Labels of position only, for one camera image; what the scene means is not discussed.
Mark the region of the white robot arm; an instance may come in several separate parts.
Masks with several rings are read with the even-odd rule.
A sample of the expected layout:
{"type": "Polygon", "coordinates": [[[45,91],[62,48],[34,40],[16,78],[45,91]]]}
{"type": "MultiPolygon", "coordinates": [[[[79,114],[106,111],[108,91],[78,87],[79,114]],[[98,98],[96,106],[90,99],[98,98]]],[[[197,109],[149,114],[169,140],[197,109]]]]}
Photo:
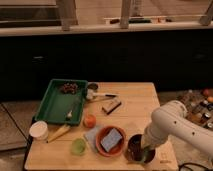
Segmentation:
{"type": "Polygon", "coordinates": [[[151,113],[151,122],[144,130],[141,147],[156,149],[173,135],[213,158],[213,131],[188,121],[186,116],[185,105],[177,100],[156,108],[151,113]]]}

